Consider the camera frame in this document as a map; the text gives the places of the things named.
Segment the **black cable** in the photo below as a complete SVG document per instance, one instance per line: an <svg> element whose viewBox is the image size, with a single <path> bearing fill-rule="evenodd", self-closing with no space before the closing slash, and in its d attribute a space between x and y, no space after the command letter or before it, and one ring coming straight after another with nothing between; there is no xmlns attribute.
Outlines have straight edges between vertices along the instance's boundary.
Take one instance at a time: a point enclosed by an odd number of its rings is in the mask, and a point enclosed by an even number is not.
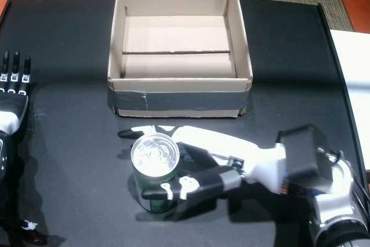
<svg viewBox="0 0 370 247"><path fill-rule="evenodd" d="M369 213L366 211L365 207L364 207L364 204L362 203L362 201L360 200L359 196L357 195L356 191L353 191L352 192L353 194L353 197L354 199L356 200L356 203L360 206L361 210L362 210L362 213L365 215L368 223L370 223L370 215Z"/></svg>
<svg viewBox="0 0 370 247"><path fill-rule="evenodd" d="M360 183L360 181L357 179L357 177L355 175L353 176L353 179L354 179L354 182L357 184L357 186L360 188L361 192L365 196L368 203L370 204L370 197L369 197L368 193L366 192L365 188L363 187L363 185Z"/></svg>

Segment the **gray duct tape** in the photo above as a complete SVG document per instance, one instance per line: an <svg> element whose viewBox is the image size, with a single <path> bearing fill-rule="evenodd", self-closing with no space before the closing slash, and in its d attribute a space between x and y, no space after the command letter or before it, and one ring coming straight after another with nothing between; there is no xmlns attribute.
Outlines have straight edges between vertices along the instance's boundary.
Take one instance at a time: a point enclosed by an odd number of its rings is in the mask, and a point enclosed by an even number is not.
<svg viewBox="0 0 370 247"><path fill-rule="evenodd" d="M144 93L113 91L109 99L124 110L237 110L246 106L249 91L207 93Z"/></svg>

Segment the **silver metal part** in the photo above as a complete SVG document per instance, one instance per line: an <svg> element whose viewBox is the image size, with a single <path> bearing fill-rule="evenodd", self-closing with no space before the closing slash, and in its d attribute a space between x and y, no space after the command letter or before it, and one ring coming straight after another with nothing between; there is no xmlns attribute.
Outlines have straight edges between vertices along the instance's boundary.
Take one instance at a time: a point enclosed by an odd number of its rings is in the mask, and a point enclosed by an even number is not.
<svg viewBox="0 0 370 247"><path fill-rule="evenodd" d="M143 135L132 146L131 160L140 173L155 178L165 176L176 168L180 151L165 134Z"/></svg>
<svg viewBox="0 0 370 247"><path fill-rule="evenodd" d="M342 246L338 247L369 247L370 239L358 239L351 242L347 242Z"/></svg>
<svg viewBox="0 0 370 247"><path fill-rule="evenodd" d="M219 176L224 184L224 191L238 188L242 184L242 177L237 170L223 172L220 173Z"/></svg>
<svg viewBox="0 0 370 247"><path fill-rule="evenodd" d="M332 166L332 175L330 193L312 194L308 198L314 208L310 232L315 245L320 234L337 222L351 220L366 228L364 218L352 198L353 174L349 163L339 160Z"/></svg>

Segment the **robotic arm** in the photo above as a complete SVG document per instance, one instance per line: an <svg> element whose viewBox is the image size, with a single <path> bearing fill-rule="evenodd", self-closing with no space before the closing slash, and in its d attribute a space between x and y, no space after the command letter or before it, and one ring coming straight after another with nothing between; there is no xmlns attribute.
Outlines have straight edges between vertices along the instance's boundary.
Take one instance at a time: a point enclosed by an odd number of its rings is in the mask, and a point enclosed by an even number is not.
<svg viewBox="0 0 370 247"><path fill-rule="evenodd" d="M20 128L28 106L31 58L25 58L22 76L19 74L19 63L20 53L16 51L12 72L8 74L9 52L5 51L0 76L0 186L6 183L6 174L15 156L12 135ZM45 243L35 229L37 223L0 215L0 226L29 243Z"/></svg>
<svg viewBox="0 0 370 247"><path fill-rule="evenodd" d="M202 149L217 166L147 187L142 191L144 199L212 198L241 187L243 181L259 182L275 194L286 194L287 185L295 185L306 191L312 208L309 228L315 247L370 246L366 221L353 199L351 166L342 153L328 147L325 136L315 127L280 132L272 149L190 126L135 127L119 136L139 138L156 132L186 147Z"/></svg>

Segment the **can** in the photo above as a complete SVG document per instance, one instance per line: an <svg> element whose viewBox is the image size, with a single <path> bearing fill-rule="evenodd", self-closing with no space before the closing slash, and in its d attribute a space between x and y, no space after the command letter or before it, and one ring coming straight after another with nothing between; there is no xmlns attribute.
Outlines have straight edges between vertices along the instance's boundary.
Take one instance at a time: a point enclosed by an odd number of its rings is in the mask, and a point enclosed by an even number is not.
<svg viewBox="0 0 370 247"><path fill-rule="evenodd" d="M172 208L170 200L144 200L142 190L175 180L180 151L177 143L166 134L141 136L131 149L131 161L139 202L144 209L161 213Z"/></svg>

